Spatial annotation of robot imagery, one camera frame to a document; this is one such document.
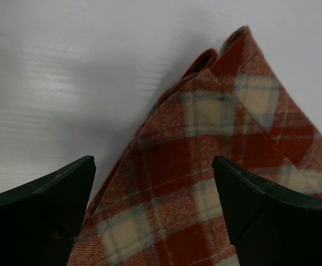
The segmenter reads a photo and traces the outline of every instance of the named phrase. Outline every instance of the gray surface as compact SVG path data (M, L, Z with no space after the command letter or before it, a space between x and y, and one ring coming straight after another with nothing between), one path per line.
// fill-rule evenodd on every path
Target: gray surface
M88 154L94 195L162 91L243 24L322 131L322 1L0 0L0 192Z

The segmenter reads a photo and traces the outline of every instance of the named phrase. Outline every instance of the black object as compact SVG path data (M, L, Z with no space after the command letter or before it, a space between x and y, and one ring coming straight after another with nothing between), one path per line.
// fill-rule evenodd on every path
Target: black object
M93 185L92 156L0 193L0 265L67 265Z
M225 157L216 156L212 167L241 266L322 265L322 199L268 181Z

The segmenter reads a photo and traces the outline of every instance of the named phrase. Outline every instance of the cloth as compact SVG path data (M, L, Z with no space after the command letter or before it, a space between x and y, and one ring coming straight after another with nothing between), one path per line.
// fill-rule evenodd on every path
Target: cloth
M322 136L248 27L166 91L89 207L69 265L238 265L211 163L322 198Z

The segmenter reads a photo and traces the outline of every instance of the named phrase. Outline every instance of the red plaid fabric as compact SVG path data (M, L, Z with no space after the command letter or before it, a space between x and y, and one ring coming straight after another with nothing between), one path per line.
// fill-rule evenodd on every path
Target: red plaid fabric
M238 265L215 155L322 197L322 136L249 29L204 52L164 93L86 214L69 265Z

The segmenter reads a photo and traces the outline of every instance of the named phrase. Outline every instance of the fabric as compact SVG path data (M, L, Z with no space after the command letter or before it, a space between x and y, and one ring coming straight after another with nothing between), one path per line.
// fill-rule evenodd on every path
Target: fabric
M322 136L248 27L204 52L163 94L85 217L69 265L238 265L215 155L322 198Z

